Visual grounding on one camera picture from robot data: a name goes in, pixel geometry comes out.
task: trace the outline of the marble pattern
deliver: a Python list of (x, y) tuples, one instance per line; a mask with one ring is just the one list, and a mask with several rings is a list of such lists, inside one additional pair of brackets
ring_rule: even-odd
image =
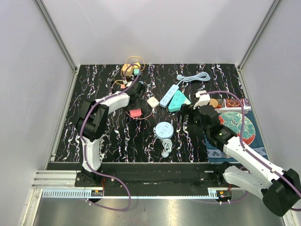
[[(82, 161), (82, 145), (75, 128), (82, 101), (86, 98), (102, 98), (111, 94), (114, 80), (121, 78), (122, 65), (82, 65), (72, 94), (69, 110), (63, 127), (55, 161)], [(146, 86), (142, 99), (143, 115), (149, 115), (151, 108), (146, 100), (155, 97), (160, 100), (172, 84), (176, 84), (178, 73), (184, 76), (207, 72), (208, 82), (183, 83), (180, 90), (193, 103), (197, 90), (226, 90), (244, 97), (242, 85), (234, 65), (230, 64), (175, 64), (146, 65), (141, 81)], [(213, 98), (228, 98), (225, 94), (213, 94)], [(155, 126), (167, 121), (174, 126), (171, 138), (173, 150), (167, 158), (161, 157), (162, 144), (154, 136)], [(107, 129), (100, 142), (100, 158), (105, 162), (205, 162), (207, 152), (204, 138), (198, 128), (187, 127), (187, 120), (179, 124), (175, 113), (157, 107), (154, 114), (145, 120), (130, 118), (125, 109), (109, 115)]]

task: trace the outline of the brown round object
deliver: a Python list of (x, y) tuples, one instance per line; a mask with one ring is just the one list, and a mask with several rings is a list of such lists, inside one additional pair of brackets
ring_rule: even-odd
[(217, 102), (216, 99), (210, 99), (209, 104), (210, 104), (211, 106), (213, 106), (214, 108), (216, 108), (216, 107), (218, 106), (218, 102)]

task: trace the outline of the white wall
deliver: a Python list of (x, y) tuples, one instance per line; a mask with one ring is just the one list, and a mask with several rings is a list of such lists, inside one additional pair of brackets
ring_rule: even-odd
[(72, 72), (33, 0), (0, 1), (0, 30), (0, 224), (16, 226)]
[[(301, 175), (301, 1), (283, 1), (243, 68), (272, 161)], [(301, 208), (301, 201), (296, 204)]]
[(236, 63), (273, 0), (43, 0), (76, 64)]

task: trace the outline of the light blue cable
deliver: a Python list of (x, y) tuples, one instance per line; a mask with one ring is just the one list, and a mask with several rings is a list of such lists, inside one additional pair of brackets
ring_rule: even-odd
[(185, 77), (181, 74), (177, 75), (177, 80), (179, 81), (177, 85), (179, 85), (181, 82), (190, 82), (190, 81), (209, 81), (210, 76), (206, 72), (201, 72), (199, 74)]

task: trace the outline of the metallic floor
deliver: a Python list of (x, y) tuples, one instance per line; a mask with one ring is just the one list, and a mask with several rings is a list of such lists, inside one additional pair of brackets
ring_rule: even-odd
[[(234, 198), (242, 195), (234, 192)], [(101, 204), (123, 208), (127, 200), (104, 199)], [(284, 226), (262, 201), (249, 194), (231, 205), (194, 200), (133, 200), (127, 212), (89, 206), (82, 199), (42, 198), (35, 226)]]

